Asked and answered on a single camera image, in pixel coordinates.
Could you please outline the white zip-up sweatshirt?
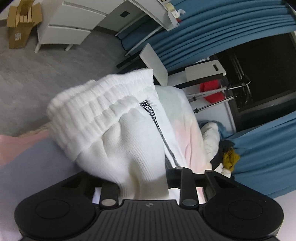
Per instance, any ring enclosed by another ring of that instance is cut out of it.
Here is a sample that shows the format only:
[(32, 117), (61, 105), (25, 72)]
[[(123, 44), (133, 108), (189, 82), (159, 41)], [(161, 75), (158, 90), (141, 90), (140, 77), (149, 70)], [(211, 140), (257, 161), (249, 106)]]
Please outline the white zip-up sweatshirt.
[(199, 174), (212, 167), (184, 92), (155, 86), (148, 68), (69, 88), (47, 114), (66, 156), (116, 183), (121, 199), (168, 199), (166, 167)]

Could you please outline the mustard yellow garment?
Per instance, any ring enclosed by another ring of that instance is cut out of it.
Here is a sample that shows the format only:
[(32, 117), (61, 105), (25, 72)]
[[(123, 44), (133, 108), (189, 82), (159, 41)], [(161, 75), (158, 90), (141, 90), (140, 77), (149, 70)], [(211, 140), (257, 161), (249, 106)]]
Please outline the mustard yellow garment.
[(223, 154), (223, 166), (225, 169), (230, 172), (234, 171), (235, 164), (239, 161), (240, 156), (235, 152), (234, 149), (230, 149), (229, 151)]

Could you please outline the dark navy garment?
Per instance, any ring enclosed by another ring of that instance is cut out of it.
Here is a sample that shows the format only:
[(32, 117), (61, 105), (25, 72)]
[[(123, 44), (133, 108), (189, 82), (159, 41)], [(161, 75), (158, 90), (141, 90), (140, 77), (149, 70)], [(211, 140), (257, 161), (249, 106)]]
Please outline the dark navy garment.
[(218, 152), (214, 158), (210, 161), (212, 170), (216, 170), (218, 166), (223, 162), (224, 154), (233, 149), (234, 143), (229, 140), (223, 140), (219, 142)]

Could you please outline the white crumpled bedding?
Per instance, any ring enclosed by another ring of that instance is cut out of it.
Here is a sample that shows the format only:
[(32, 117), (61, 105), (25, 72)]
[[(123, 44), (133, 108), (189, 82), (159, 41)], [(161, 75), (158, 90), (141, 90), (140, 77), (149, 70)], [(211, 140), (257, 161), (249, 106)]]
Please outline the white crumpled bedding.
[(201, 128), (201, 133), (207, 160), (210, 162), (219, 150), (220, 133), (218, 125), (214, 122), (206, 123)]

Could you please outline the blue right curtain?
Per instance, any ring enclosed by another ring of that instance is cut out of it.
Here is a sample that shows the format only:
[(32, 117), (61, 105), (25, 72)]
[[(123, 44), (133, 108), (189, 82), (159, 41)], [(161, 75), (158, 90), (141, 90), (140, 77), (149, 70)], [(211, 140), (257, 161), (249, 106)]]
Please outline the blue right curtain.
[(226, 138), (240, 156), (235, 181), (276, 198), (295, 190), (295, 112)]

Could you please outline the blue curtain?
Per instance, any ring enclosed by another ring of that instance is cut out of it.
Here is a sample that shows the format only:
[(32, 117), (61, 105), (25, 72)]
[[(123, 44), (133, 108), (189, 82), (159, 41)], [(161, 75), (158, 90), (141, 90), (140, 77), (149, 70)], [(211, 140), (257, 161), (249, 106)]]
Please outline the blue curtain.
[(128, 54), (150, 44), (173, 71), (229, 48), (295, 31), (286, 1), (171, 1), (184, 10), (179, 25), (167, 31), (148, 16), (118, 34)]
[(235, 181), (276, 198), (295, 190), (295, 112), (226, 138), (240, 156)]

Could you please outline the pastel tie-dye duvet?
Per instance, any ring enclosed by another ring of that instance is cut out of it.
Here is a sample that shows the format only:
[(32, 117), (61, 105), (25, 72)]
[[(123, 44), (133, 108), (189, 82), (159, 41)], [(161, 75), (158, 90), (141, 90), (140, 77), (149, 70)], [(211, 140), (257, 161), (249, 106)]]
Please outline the pastel tie-dye duvet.
[(22, 238), (14, 212), (23, 199), (79, 172), (47, 132), (1, 136), (1, 240)]

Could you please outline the silver tripod stand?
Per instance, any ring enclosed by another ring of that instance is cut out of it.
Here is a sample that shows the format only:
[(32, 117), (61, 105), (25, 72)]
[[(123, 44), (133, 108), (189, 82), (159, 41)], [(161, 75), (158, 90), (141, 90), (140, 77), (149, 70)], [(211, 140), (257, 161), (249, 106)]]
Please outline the silver tripod stand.
[(207, 81), (200, 84), (199, 92), (195, 94), (187, 94), (189, 102), (197, 101), (200, 98), (205, 99), (209, 104), (201, 108), (195, 108), (194, 113), (199, 113), (205, 109), (219, 105), (230, 100), (234, 100), (235, 96), (226, 97), (225, 91), (234, 90), (238, 88), (248, 87), (251, 80), (247, 75), (244, 75), (238, 84), (222, 86), (218, 79)]

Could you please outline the blue left curtain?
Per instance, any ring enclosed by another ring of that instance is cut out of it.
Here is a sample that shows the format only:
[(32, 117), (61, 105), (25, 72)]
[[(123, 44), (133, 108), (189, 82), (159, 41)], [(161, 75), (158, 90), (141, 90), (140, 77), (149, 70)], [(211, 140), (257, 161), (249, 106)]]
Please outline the blue left curtain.
[(184, 10), (179, 25), (167, 31), (148, 16), (118, 34), (128, 54), (150, 44), (173, 71), (229, 48), (295, 31), (286, 1), (171, 1)]

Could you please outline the white dressing table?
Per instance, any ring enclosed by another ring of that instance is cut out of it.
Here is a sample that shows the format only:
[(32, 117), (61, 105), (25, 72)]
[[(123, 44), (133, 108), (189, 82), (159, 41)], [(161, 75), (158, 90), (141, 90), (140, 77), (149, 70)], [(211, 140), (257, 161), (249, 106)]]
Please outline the white dressing table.
[(64, 44), (69, 51), (97, 26), (121, 33), (144, 16), (169, 31), (181, 13), (170, 1), (42, 1), (35, 52), (48, 44)]

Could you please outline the cardboard box on floor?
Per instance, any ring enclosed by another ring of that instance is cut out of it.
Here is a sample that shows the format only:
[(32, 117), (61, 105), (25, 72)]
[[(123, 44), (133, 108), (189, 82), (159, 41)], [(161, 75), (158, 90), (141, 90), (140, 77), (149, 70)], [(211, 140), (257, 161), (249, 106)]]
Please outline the cardboard box on floor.
[(41, 3), (20, 1), (10, 6), (6, 26), (9, 29), (9, 48), (24, 48), (34, 26), (43, 21)]

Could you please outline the white chair with black frame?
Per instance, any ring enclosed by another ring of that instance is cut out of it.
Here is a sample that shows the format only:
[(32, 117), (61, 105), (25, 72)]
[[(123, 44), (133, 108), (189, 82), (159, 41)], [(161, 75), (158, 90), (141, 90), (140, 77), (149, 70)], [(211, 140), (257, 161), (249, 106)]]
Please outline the white chair with black frame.
[(149, 68), (153, 70), (154, 85), (173, 86), (179, 89), (219, 80), (226, 76), (226, 71), (218, 60), (206, 60), (168, 71), (150, 44), (146, 44), (142, 51), (123, 60), (116, 68), (120, 74)]

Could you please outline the dark window with frame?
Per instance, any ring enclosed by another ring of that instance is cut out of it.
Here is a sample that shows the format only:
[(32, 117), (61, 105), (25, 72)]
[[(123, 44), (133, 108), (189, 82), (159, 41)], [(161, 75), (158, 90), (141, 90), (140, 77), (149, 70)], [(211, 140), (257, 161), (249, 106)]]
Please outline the dark window with frame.
[(250, 41), (211, 56), (226, 70), (236, 130), (242, 131), (295, 111), (295, 41), (281, 34)]

